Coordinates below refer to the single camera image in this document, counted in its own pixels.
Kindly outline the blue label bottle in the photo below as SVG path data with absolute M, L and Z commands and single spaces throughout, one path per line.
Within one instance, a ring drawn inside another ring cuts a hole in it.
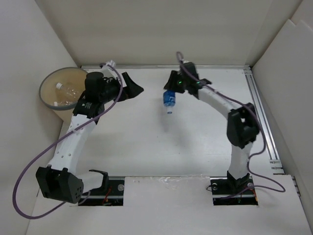
M 71 105 L 75 105 L 76 102 L 67 101 L 67 100 L 57 100 L 52 103 L 54 107 L 67 107 Z
M 176 93 L 173 91 L 166 90 L 163 93 L 163 105 L 166 108 L 166 113 L 171 114 L 176 104 Z

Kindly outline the clear unlabelled plastic bottle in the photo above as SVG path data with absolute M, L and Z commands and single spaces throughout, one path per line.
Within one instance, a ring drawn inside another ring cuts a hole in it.
M 74 101 L 77 100 L 82 93 L 80 90 L 78 90 L 71 84 L 57 83 L 56 90 L 59 92 L 59 94 L 63 95 L 67 99 Z

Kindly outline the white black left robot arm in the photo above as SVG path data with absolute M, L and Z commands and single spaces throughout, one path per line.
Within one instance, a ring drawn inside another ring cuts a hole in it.
M 132 81 L 127 72 L 122 73 L 122 77 L 125 87 L 112 74 L 105 76 L 98 71 L 87 73 L 85 90 L 73 110 L 68 137 L 60 142 L 47 166 L 37 169 L 36 179 L 45 198 L 76 204 L 90 190 L 95 190 L 98 194 L 108 191 L 107 172 L 92 169 L 78 177 L 76 167 L 89 134 L 105 111 L 105 104 L 132 99 L 144 91 Z

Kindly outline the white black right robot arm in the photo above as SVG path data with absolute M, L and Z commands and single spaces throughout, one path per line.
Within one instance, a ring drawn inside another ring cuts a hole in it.
M 227 121 L 226 136 L 231 144 L 231 161 L 226 175 L 226 187 L 232 193 L 248 185 L 249 157 L 253 143 L 261 131 L 255 107 L 243 104 L 211 87 L 207 79 L 200 79 L 196 65 L 183 62 L 179 70 L 172 70 L 164 86 L 165 95 L 172 101 L 176 93 L 188 92 L 196 99 L 218 111 Z

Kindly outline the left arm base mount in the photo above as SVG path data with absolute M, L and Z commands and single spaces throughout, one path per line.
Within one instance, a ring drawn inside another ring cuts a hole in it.
M 92 189 L 90 195 L 84 193 L 78 206 L 123 206 L 125 177 L 109 177 L 107 189 Z

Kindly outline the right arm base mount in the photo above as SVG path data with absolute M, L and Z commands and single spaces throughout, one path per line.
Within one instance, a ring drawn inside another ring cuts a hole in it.
M 206 190 L 211 192 L 214 206 L 257 206 L 256 192 L 248 188 L 248 184 L 252 183 L 253 179 L 249 177 L 247 183 L 238 189 L 232 189 L 226 177 L 212 177 Z

